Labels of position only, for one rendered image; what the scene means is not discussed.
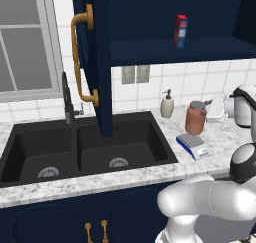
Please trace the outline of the navy base cupboard door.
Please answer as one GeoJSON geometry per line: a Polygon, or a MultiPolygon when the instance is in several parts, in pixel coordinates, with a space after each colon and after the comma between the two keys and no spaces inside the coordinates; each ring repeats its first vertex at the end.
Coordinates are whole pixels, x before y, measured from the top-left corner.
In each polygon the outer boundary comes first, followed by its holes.
{"type": "Polygon", "coordinates": [[[97,242],[90,196],[0,209],[0,243],[88,243],[85,224],[97,242]]]}
{"type": "Polygon", "coordinates": [[[107,220],[109,243],[154,243],[167,217],[157,206],[157,195],[170,182],[98,193],[94,196],[98,239],[107,220]]]}

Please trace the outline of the blue and white digital scale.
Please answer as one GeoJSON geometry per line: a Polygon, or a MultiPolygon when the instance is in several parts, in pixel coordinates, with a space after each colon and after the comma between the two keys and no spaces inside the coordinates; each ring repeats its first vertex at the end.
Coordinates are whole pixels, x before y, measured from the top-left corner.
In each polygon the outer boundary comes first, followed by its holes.
{"type": "Polygon", "coordinates": [[[210,155],[204,141],[197,135],[185,133],[176,137],[180,144],[194,160],[200,160],[210,155]]]}

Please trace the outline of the grey framed window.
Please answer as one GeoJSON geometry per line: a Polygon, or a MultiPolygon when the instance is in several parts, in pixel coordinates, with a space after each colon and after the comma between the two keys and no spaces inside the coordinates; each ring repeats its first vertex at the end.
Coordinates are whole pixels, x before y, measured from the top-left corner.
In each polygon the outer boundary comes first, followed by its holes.
{"type": "Polygon", "coordinates": [[[53,0],[0,0],[0,103],[60,97],[62,71],[53,0]]]}

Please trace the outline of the red and blue box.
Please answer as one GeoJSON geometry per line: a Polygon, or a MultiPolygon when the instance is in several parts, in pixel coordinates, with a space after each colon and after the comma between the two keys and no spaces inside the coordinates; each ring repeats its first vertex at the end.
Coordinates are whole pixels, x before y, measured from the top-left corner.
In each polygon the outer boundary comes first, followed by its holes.
{"type": "Polygon", "coordinates": [[[177,15],[174,33],[174,44],[178,48],[183,48],[185,45],[187,27],[188,18],[185,15],[177,15]]]}

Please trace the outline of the beige soap dispenser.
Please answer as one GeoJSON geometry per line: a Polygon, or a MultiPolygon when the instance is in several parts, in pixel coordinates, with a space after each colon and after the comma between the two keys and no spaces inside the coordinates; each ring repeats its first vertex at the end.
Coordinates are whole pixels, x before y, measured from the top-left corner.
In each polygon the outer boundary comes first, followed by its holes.
{"type": "Polygon", "coordinates": [[[161,101],[160,113],[163,118],[170,118],[174,111],[174,99],[171,90],[164,91],[165,97],[161,101]]]}

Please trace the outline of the brown honey bottle grey lid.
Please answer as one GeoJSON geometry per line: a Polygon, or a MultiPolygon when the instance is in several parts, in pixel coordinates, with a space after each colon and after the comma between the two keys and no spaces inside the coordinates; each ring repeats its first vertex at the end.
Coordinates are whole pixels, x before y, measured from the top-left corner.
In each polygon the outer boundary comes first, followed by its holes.
{"type": "Polygon", "coordinates": [[[192,101],[187,109],[185,130],[192,135],[199,135],[204,129],[206,105],[201,101],[192,101]]]}

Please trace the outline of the black double sink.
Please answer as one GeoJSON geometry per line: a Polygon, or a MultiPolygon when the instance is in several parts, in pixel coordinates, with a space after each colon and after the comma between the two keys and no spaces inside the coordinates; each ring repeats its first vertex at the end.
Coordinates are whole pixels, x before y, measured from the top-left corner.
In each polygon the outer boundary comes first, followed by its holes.
{"type": "Polygon", "coordinates": [[[0,188],[172,164],[177,158],[149,111],[97,119],[16,124],[0,158],[0,188]]]}

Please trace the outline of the navy cabinet door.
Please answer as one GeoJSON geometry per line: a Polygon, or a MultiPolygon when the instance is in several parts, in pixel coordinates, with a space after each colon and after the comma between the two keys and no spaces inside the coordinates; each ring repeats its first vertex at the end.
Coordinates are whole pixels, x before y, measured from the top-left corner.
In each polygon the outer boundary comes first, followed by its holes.
{"type": "Polygon", "coordinates": [[[74,16],[93,7],[94,29],[85,22],[76,25],[82,94],[98,90],[99,107],[95,108],[101,135],[112,135],[112,94],[109,39],[109,0],[73,0],[74,16]]]}
{"type": "Polygon", "coordinates": [[[256,0],[241,0],[233,36],[256,46],[256,0]]]}

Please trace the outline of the grey wall outlet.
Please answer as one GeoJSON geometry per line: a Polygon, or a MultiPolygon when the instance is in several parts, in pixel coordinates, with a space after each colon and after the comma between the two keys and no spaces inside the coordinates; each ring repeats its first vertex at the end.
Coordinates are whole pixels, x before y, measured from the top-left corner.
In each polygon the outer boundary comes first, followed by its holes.
{"type": "Polygon", "coordinates": [[[138,83],[148,83],[150,74],[149,65],[140,65],[137,67],[137,82],[138,83]]]}
{"type": "Polygon", "coordinates": [[[135,82],[135,67],[125,66],[122,68],[122,83],[133,84],[135,82]]]}

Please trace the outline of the navy wall cabinet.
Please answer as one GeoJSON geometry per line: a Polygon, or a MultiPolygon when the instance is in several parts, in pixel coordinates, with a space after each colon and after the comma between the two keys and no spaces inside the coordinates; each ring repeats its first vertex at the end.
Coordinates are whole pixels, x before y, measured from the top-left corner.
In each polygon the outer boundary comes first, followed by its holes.
{"type": "Polygon", "coordinates": [[[113,66],[256,58],[256,46],[233,36],[241,0],[109,0],[113,66]],[[183,48],[176,16],[188,18],[183,48]]]}

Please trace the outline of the dark grey tap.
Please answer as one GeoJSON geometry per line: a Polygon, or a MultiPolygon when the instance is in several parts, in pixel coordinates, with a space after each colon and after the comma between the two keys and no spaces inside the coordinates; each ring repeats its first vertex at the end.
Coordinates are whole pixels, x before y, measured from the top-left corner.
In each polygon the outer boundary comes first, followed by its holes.
{"type": "Polygon", "coordinates": [[[68,85],[67,75],[65,72],[62,72],[62,91],[63,91],[63,100],[65,106],[65,118],[67,124],[72,124],[75,121],[75,117],[84,114],[84,110],[75,110],[73,107],[70,88],[68,85]]]}

